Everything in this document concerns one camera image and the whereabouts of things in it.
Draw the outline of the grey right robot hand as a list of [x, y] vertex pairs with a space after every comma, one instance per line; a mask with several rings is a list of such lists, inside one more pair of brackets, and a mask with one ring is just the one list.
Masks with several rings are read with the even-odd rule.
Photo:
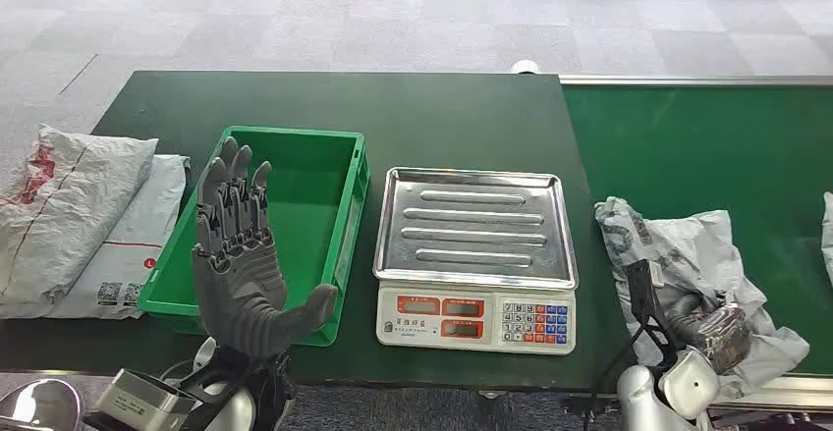
[[711, 307], [688, 294], [666, 311], [675, 338], [701, 352], [718, 375], [724, 375], [750, 352], [746, 313], [733, 301]]

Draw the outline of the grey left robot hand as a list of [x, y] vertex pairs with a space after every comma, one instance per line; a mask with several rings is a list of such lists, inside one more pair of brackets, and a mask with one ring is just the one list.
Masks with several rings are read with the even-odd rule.
[[338, 290], [316, 286], [303, 304], [284, 306], [287, 287], [269, 227], [262, 162], [248, 172], [252, 150], [229, 136], [196, 189], [194, 292], [206, 333], [251, 358], [273, 358], [318, 329], [333, 313]]

